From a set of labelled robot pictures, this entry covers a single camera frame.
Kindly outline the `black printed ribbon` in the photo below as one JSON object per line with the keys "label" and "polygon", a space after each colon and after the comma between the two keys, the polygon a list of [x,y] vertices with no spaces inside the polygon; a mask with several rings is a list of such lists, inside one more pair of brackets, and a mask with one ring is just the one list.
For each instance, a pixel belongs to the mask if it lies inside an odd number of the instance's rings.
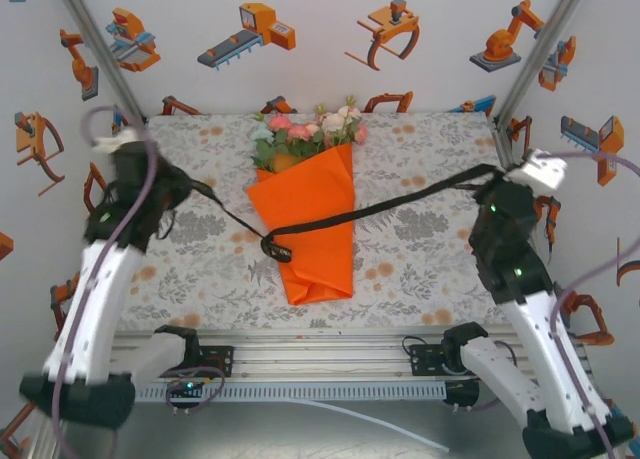
{"label": "black printed ribbon", "polygon": [[438,181],[426,188],[418,190],[417,192],[394,197],[362,209],[344,212],[324,219],[276,228],[266,235],[258,233],[255,228],[228,211],[221,200],[215,195],[211,186],[191,177],[190,178],[192,179],[192,191],[196,191],[204,197],[213,200],[232,220],[243,226],[248,231],[259,236],[261,250],[267,257],[274,259],[279,263],[288,264],[292,261],[292,251],[275,242],[275,238],[278,236],[296,235],[317,230],[330,229],[348,222],[373,216],[411,202],[425,199],[449,189],[473,191],[473,186],[477,184],[470,184],[471,180],[491,175],[491,179],[489,181],[492,182],[492,176],[495,171],[501,170],[497,166],[482,163],[444,180]]}

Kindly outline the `pale blue flower artificial stem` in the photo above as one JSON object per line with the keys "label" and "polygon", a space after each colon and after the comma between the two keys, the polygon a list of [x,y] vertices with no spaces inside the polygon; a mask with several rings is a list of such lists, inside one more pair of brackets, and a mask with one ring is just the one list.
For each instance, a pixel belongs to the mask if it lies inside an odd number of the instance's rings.
{"label": "pale blue flower artificial stem", "polygon": [[255,146],[252,161],[258,169],[272,172],[273,159],[277,153],[275,133],[269,129],[263,113],[255,113],[254,120],[257,122],[257,127],[249,136]]}

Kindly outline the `orange wrapping paper sheet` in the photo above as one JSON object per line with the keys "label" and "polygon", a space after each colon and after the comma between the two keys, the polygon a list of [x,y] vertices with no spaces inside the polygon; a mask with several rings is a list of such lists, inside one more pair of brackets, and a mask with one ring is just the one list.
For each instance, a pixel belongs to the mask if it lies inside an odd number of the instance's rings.
{"label": "orange wrapping paper sheet", "polygon": [[[351,212],[355,206],[352,146],[330,148],[279,173],[256,172],[247,194],[268,231]],[[292,259],[278,265],[288,303],[311,303],[353,296],[353,224],[300,234],[274,242]]]}

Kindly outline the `white rose artificial stem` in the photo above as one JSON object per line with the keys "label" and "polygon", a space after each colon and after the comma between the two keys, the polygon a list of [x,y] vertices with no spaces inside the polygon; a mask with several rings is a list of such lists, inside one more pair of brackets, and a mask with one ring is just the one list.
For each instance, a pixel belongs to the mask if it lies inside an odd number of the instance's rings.
{"label": "white rose artificial stem", "polygon": [[362,122],[362,113],[353,95],[347,96],[338,110],[331,112],[323,104],[314,108],[315,124],[324,136],[324,150],[352,142],[352,128]]}

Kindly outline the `grey floral tablecloth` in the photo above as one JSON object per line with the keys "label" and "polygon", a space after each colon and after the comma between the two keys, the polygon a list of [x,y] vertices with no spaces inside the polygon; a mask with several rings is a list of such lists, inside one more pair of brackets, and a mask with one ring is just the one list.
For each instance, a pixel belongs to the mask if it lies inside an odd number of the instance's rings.
{"label": "grey floral tablecloth", "polygon": [[477,207],[449,190],[361,219],[354,226],[351,298],[292,305],[247,191],[258,124],[248,115],[158,116],[149,129],[162,154],[211,185],[192,195],[153,240],[134,275],[118,327],[164,323],[200,329],[394,328],[476,321],[504,314],[481,285],[468,237]]}

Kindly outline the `black controller box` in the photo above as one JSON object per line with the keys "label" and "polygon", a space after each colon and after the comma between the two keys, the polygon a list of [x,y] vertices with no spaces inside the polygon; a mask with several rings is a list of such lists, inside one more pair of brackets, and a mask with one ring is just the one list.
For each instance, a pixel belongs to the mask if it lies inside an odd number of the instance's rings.
{"label": "black controller box", "polygon": [[473,408],[480,396],[477,379],[445,382],[446,398],[443,402],[452,407]]}

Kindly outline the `black controller board green LED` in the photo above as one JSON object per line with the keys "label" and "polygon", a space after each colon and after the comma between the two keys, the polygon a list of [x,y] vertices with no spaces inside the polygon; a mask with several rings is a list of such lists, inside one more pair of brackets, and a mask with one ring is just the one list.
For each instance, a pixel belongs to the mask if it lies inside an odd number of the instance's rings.
{"label": "black controller board green LED", "polygon": [[181,378],[170,382],[165,393],[165,403],[174,413],[184,412],[197,407],[202,402],[202,382]]}

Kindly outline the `aluminium mounting rails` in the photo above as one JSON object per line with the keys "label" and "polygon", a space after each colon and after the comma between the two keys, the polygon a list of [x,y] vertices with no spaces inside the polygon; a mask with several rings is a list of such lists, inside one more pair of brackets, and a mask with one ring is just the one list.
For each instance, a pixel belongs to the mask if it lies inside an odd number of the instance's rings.
{"label": "aluminium mounting rails", "polygon": [[[514,349],[520,371],[529,379],[536,374],[529,354],[512,326],[483,326],[494,341]],[[397,328],[233,329],[199,330],[204,346],[234,348],[232,382],[408,381],[409,356],[401,341],[417,336],[439,344],[446,326]],[[89,349],[85,361],[98,373],[116,371],[116,361],[132,356],[151,338],[151,331],[119,331],[106,345]]]}

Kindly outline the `thin white tube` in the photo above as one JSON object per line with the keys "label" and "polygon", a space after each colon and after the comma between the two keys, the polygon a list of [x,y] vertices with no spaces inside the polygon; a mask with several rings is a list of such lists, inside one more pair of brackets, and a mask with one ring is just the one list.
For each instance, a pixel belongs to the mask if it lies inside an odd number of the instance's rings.
{"label": "thin white tube", "polygon": [[321,403],[321,402],[317,402],[317,401],[310,401],[310,400],[303,400],[303,399],[286,399],[285,400],[286,403],[291,403],[291,404],[296,404],[296,405],[301,405],[301,406],[306,406],[306,407],[313,407],[313,408],[317,408],[317,409],[322,409],[322,410],[326,410],[326,411],[330,411],[330,412],[334,412],[337,414],[342,414],[345,416],[349,416],[351,418],[355,418],[388,430],[391,430],[397,434],[400,434],[406,438],[412,439],[416,442],[421,443],[424,446],[436,449],[438,451],[441,451],[445,454],[448,454],[450,452],[450,448],[442,445],[440,443],[437,443],[433,440],[430,440],[428,438],[425,438],[421,435],[418,435],[414,432],[411,432],[407,429],[404,429],[400,426],[397,426],[395,424],[392,424],[390,422],[381,420],[379,418],[375,418],[369,415],[365,415],[359,412],[355,412],[352,411],[350,409],[346,409],[343,407],[339,407],[336,405],[332,405],[332,404],[327,404],[327,403]]}

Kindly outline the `aluminium frame post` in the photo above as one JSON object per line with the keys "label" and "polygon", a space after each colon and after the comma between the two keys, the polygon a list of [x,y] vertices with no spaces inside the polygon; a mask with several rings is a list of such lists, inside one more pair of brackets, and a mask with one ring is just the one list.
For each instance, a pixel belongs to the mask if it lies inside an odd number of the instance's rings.
{"label": "aluminium frame post", "polygon": [[552,47],[557,43],[562,31],[571,20],[582,0],[558,0],[549,20],[542,28],[535,45],[524,62],[519,75],[516,77],[507,94],[498,115],[496,128],[505,129],[514,112],[525,97],[530,86],[537,77]]}
{"label": "aluminium frame post", "polygon": [[146,116],[140,108],[138,101],[134,97],[134,94],[127,84],[124,76],[120,72],[120,67],[112,57],[109,46],[98,29],[86,2],[84,0],[62,0],[62,2],[73,18],[81,35],[85,39],[89,40],[89,44],[92,47],[98,65],[106,76],[107,81],[110,83],[111,88],[118,99],[117,104],[123,106],[130,113],[130,116],[133,119],[144,122],[146,120]]}

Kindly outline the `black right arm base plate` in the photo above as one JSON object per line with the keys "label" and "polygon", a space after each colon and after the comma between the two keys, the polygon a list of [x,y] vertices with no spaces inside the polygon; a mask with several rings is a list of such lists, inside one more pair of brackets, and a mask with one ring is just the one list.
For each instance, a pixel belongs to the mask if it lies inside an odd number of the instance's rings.
{"label": "black right arm base plate", "polygon": [[446,362],[441,345],[411,344],[408,346],[412,374],[421,377],[467,377],[468,369],[455,370]]}

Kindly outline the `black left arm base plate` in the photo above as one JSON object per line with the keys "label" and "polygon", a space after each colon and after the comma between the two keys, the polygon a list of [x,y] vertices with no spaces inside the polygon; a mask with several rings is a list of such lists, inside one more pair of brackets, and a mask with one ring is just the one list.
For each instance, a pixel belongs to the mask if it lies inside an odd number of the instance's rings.
{"label": "black left arm base plate", "polygon": [[235,348],[228,345],[205,345],[200,347],[201,367],[214,367],[224,373],[226,378],[232,375]]}

